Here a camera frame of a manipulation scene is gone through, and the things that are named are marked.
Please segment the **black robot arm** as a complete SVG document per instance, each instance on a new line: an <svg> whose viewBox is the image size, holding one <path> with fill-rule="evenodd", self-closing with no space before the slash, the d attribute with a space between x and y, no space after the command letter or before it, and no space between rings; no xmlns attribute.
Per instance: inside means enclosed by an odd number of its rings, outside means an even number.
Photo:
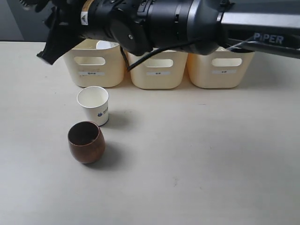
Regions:
<svg viewBox="0 0 300 225"><path fill-rule="evenodd" d="M141 56L157 48L208 55L236 53L300 56L297 1L54 0L49 35L38 54L48 64L86 39L118 43Z"/></svg>

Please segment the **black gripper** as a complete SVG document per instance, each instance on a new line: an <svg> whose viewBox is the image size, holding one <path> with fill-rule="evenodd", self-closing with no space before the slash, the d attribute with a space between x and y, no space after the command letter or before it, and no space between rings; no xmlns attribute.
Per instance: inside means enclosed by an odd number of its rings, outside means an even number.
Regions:
<svg viewBox="0 0 300 225"><path fill-rule="evenodd" d="M86 39L112 41L136 56L152 51L150 0L54 0L37 57L49 65Z"/></svg>

